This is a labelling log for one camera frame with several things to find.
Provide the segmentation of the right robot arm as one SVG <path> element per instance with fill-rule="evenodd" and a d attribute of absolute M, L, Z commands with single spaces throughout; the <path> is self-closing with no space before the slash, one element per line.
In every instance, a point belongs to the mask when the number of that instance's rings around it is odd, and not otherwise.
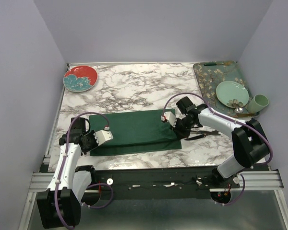
<path fill-rule="evenodd" d="M 206 104 L 195 105 L 189 97 L 183 97 L 176 103 L 184 118 L 174 120 L 173 130 L 187 137 L 194 126 L 210 127 L 231 138 L 233 155 L 212 171 L 211 182 L 221 188 L 231 176 L 253 167 L 258 161 L 273 156 L 261 124 L 255 120 L 243 121 L 223 115 Z"/>

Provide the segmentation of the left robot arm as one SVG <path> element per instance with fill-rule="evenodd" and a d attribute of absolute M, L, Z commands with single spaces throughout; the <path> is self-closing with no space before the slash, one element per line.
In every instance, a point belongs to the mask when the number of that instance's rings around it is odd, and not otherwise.
<path fill-rule="evenodd" d="M 73 117 L 66 134 L 59 139 L 60 157 L 51 182 L 38 192 L 36 202 L 45 229 L 65 227 L 73 230 L 80 222 L 81 200 L 86 189 L 96 186 L 92 165 L 78 166 L 82 154 L 100 145 L 105 132 L 91 131 L 89 120 Z"/>

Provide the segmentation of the dark green cloth napkin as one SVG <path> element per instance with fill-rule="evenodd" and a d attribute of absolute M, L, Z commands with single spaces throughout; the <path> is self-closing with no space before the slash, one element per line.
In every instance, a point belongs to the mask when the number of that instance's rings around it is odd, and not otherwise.
<path fill-rule="evenodd" d="M 113 140 L 90 151 L 90 155 L 117 156 L 180 150 L 180 139 L 170 129 L 169 123 L 161 121 L 161 114 L 161 109 L 106 114 Z"/>

